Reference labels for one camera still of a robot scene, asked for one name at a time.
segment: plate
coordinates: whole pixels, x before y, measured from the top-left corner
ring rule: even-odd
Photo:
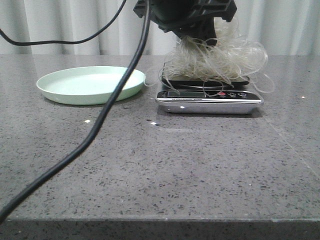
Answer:
[[[127,70],[121,66],[85,66],[56,71],[41,77],[36,86],[54,102],[69,105],[104,104]],[[137,94],[146,75],[134,70],[117,101]]]

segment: gray countertop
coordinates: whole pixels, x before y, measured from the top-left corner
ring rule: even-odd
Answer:
[[[0,55],[1,208],[73,150],[101,110],[47,100],[36,81],[74,67],[126,67],[130,59]],[[137,69],[155,80],[163,61],[143,56]],[[26,223],[58,221],[267,222],[296,223],[297,234],[320,238],[320,57],[272,56],[265,72],[275,91],[262,93],[264,106],[251,115],[166,113],[154,99],[159,84],[117,102],[87,151],[22,203],[0,233],[16,239],[9,235],[22,236]]]

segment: black cable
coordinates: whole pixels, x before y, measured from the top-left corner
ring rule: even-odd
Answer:
[[[104,30],[106,30],[119,16],[121,10],[123,9],[125,3],[127,0],[123,0],[118,11],[115,13],[115,15],[113,16],[113,18],[103,27],[101,28],[99,31],[97,31],[95,34],[79,40],[79,41],[63,41],[63,40],[48,40],[48,41],[26,41],[26,42],[20,42],[20,41],[14,41],[11,38],[9,38],[0,28],[0,35],[9,43],[16,45],[16,46],[32,46],[32,45],[43,45],[43,44],[68,44],[68,45],[74,45],[74,44],[82,44],[85,43],[93,38],[95,38],[96,36],[98,36],[99,34],[101,34]]]
[[[104,120],[109,113],[111,107],[115,103],[116,99],[118,98],[119,94],[122,91],[122,88],[125,86],[128,78],[130,77],[131,73],[136,68],[141,55],[146,46],[148,33],[149,33],[149,25],[150,25],[150,0],[146,1],[146,13],[143,21],[143,30],[141,33],[141,38],[139,45],[135,51],[135,54],[126,69],[125,73],[123,74],[121,80],[119,81],[118,85],[114,89],[113,93],[111,94],[109,100],[106,102],[104,107],[102,108],[97,120],[95,121],[92,129],[90,130],[88,136],[84,139],[84,141],[69,155],[67,155],[63,160],[58,162],[52,168],[50,168],[47,172],[42,174],[40,177],[35,179],[29,186],[27,186],[24,190],[22,190],[16,197],[14,197],[1,211],[0,211],[0,224],[2,224],[6,217],[18,207],[27,197],[29,197],[35,190],[41,187],[46,181],[52,178],[55,174],[60,172],[64,169],[67,165],[69,165],[73,160],[75,160],[80,154],[82,154],[87,147],[92,143],[92,141],[97,136],[100,128],[102,127]]]

